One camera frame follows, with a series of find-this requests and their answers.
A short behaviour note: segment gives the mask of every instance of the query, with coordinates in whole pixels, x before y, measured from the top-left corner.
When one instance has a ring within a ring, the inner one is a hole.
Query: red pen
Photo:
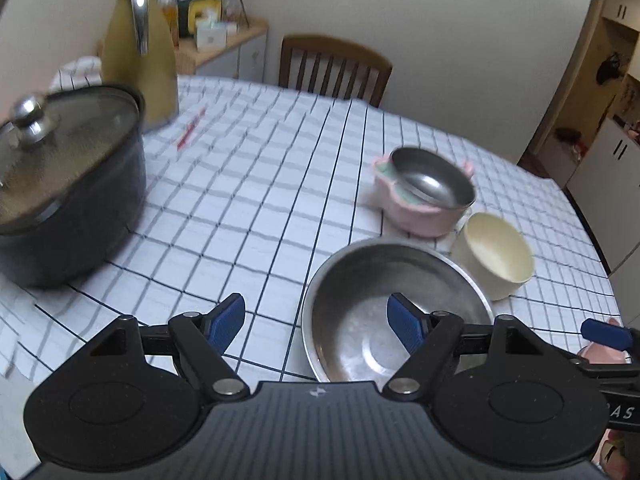
[[[184,145],[187,143],[187,140],[189,139],[191,132],[196,129],[196,126],[198,126],[198,123],[200,122],[200,119],[204,115],[205,111],[207,111],[206,106],[203,107],[202,110],[200,110],[200,113],[196,115],[189,124],[187,124],[187,127],[184,133],[182,134],[182,137],[178,141],[178,146],[177,146],[178,150],[181,150],[184,147]]]

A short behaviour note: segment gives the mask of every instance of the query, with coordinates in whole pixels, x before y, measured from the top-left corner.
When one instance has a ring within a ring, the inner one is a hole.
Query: wooden countertop
[[[193,75],[197,67],[208,63],[221,54],[233,50],[239,45],[266,34],[269,23],[262,18],[249,18],[249,28],[239,27],[238,33],[226,37],[225,48],[215,48],[198,52],[195,40],[192,38],[180,40],[180,46],[175,51],[178,74]]]

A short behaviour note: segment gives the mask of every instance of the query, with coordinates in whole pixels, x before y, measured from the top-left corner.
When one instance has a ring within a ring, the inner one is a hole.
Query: blue object
[[[222,355],[244,325],[244,298],[232,294],[217,308],[221,308],[221,312],[211,322],[207,341]]]
[[[424,343],[420,319],[414,316],[394,294],[386,301],[386,320],[409,354]]]
[[[631,330],[596,319],[585,319],[580,327],[582,337],[616,350],[628,350],[633,345]]]

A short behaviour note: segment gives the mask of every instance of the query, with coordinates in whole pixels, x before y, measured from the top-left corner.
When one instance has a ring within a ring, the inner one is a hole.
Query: cream colored cup
[[[531,249],[522,235],[489,213],[471,215],[453,243],[451,259],[493,301],[513,294],[534,270]]]

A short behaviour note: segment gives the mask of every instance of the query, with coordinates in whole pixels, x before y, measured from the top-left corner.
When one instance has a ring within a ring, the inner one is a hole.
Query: checkered tablecloth
[[[305,287],[349,243],[408,236],[371,195],[371,162],[401,144],[475,165],[478,200],[457,229],[471,213],[489,211],[526,236],[535,276],[495,303],[496,314],[513,314],[573,352],[586,344],[579,335],[585,318],[619,318],[596,251],[553,181],[357,100],[202,77],[180,77],[179,91],[178,120],[145,136],[146,207],[121,250],[55,290],[25,295],[0,284],[0,338],[5,330],[18,338],[9,359],[36,383],[119,314],[161,324],[181,312],[208,312],[232,292],[244,296],[246,320],[226,352],[229,364],[251,387],[312,380],[300,330]],[[178,152],[185,125],[203,108]],[[446,254],[454,238],[422,243]],[[170,358],[149,361],[173,370]]]

